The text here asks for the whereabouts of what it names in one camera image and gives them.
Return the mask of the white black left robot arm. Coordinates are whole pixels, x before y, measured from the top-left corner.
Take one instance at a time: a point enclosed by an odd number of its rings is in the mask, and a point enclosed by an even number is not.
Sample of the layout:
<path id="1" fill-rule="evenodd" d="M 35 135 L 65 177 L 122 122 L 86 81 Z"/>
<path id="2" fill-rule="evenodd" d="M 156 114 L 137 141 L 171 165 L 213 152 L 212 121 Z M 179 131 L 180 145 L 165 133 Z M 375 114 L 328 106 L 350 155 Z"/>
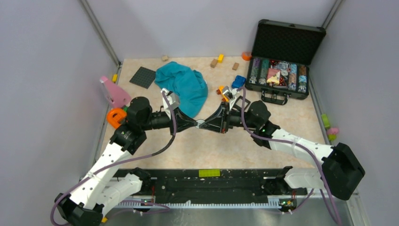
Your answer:
<path id="1" fill-rule="evenodd" d="M 108 183 L 122 164 L 163 153 L 172 145 L 177 132 L 197 126 L 198 123 L 184 114 L 178 104 L 173 93 L 164 95 L 164 110 L 154 113 L 147 98 L 133 98 L 125 111 L 126 117 L 117 126 L 97 162 L 79 183 L 56 197 L 50 213 L 51 224 L 58 224 L 54 218 L 58 211 L 66 225 L 98 226 L 108 212 L 129 195 L 148 193 L 151 182 L 141 169 L 127 174 L 112 186 Z M 149 155 L 133 157 L 147 139 L 147 130 L 164 128 L 170 128 L 171 139 L 163 148 Z"/>

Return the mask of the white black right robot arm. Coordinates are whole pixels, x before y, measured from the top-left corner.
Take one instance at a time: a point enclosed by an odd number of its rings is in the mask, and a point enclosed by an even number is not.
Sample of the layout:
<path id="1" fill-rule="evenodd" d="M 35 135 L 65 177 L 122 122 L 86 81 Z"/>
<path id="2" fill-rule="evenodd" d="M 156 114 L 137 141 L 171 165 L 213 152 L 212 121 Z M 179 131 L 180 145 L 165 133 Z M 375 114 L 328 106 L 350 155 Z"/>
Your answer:
<path id="1" fill-rule="evenodd" d="M 288 194 L 296 188 L 325 189 L 340 200 L 349 200 L 365 176 L 351 148 L 343 143 L 332 146 L 295 136 L 273 124 L 270 116 L 262 101 L 252 102 L 245 112 L 230 109 L 227 102 L 222 102 L 215 113 L 197 122 L 198 128 L 219 133 L 234 127 L 247 128 L 257 145 L 290 154 L 315 166 L 287 167 L 276 181 L 280 193 Z"/>

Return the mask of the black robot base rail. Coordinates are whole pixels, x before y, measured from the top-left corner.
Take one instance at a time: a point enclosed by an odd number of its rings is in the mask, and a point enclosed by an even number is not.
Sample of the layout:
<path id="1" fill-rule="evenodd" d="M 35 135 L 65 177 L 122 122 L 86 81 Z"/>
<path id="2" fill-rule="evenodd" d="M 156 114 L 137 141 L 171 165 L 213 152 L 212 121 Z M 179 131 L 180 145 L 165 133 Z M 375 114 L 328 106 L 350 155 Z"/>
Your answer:
<path id="1" fill-rule="evenodd" d="M 307 195 L 292 189 L 282 178 L 283 169 L 221 169 L 218 176 L 202 177 L 198 169 L 141 169 L 131 173 L 143 179 L 138 195 L 160 204 L 267 203 L 271 195 Z"/>

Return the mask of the teal garment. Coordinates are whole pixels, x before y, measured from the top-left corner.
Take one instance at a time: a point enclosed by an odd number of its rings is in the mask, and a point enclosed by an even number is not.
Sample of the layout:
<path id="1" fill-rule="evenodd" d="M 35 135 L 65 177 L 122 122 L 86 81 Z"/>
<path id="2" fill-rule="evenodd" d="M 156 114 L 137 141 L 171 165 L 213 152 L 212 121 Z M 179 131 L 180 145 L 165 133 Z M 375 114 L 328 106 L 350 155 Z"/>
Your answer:
<path id="1" fill-rule="evenodd" d="M 174 61 L 156 70 L 154 82 L 160 89 L 176 93 L 180 99 L 179 108 L 191 118 L 199 114 L 208 97 L 208 86 L 202 74 Z"/>

